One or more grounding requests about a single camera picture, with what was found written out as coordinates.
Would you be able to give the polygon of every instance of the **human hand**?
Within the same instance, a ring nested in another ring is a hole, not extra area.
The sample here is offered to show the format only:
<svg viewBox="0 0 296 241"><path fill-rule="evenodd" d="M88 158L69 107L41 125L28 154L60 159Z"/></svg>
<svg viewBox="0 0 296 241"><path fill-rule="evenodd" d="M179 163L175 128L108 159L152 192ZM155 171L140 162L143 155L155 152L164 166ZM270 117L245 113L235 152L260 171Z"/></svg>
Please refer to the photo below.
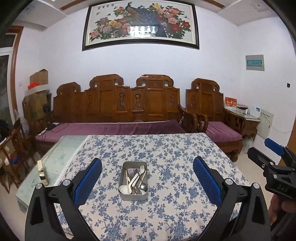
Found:
<svg viewBox="0 0 296 241"><path fill-rule="evenodd" d="M296 213L296 201L287 200L281 204L279 197L274 194L270 200L270 206L268 209L270 225L276 221L280 209L288 213Z"/></svg>

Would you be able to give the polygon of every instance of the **ceiling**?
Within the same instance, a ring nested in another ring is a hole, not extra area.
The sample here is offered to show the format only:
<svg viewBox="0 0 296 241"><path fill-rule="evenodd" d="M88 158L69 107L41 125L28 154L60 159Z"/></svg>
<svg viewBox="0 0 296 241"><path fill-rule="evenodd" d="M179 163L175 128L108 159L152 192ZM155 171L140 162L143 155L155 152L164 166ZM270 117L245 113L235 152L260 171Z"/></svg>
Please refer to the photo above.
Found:
<svg viewBox="0 0 296 241"><path fill-rule="evenodd" d="M67 15L104 0L34 0L18 20L50 27ZM240 26L261 18L277 16L263 0L185 0L211 10Z"/></svg>

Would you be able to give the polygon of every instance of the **blue floral pattern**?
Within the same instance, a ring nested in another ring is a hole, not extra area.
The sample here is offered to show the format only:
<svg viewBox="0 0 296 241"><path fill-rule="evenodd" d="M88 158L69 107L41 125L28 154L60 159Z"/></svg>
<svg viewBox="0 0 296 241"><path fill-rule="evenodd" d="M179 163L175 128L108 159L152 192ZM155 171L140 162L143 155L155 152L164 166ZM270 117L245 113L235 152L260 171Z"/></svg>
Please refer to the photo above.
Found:
<svg viewBox="0 0 296 241"><path fill-rule="evenodd" d="M59 183L72 179L98 157L102 174L79 210L100 240L187 240L200 235L216 210L193 172L196 156L223 178L249 185L204 133L88 136ZM148 168L149 196L142 202L123 201L118 193L122 164L134 160L145 161ZM71 233L60 206L56 210L62 227Z"/></svg>

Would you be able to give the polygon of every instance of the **carved wooden backrest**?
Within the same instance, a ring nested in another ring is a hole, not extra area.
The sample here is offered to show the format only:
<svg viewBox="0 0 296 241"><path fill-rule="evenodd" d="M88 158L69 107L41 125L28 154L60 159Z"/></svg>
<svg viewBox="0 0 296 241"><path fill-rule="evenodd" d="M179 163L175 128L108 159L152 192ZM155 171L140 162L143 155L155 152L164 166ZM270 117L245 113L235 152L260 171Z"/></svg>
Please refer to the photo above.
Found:
<svg viewBox="0 0 296 241"><path fill-rule="evenodd" d="M124 86L123 79L116 74L96 76L84 92L77 83L62 85L54 97L54 119L60 122L178 120L180 91L173 87L169 76L143 75L136 85L135 88Z"/></svg>
<svg viewBox="0 0 296 241"><path fill-rule="evenodd" d="M186 108L191 113L200 113L209 121L223 121L224 100L219 85L213 80L195 79L191 89L186 90Z"/></svg>

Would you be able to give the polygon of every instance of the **rectangular metal container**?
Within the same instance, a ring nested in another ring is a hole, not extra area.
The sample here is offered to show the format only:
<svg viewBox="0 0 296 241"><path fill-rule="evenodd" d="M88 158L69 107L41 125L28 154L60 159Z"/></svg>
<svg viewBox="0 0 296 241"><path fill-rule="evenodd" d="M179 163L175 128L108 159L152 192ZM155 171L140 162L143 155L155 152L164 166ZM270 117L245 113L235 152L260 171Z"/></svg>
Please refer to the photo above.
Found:
<svg viewBox="0 0 296 241"><path fill-rule="evenodd" d="M121 175L120 175L120 180L119 180L119 185L118 185L118 192L119 192L119 196L121 197L122 200L125 201L144 201L148 198L148 192L146 192L145 194L122 194L119 191L119 187L121 185L127 185L126 183L126 169L128 168L137 168L138 171L140 171L140 166L144 165L145 170L147 170L147 163L144 161L126 161L123 163L122 165L122 169L121 169ZM147 175L148 175L148 170L147 173L143 179L143 182L147 184Z"/></svg>

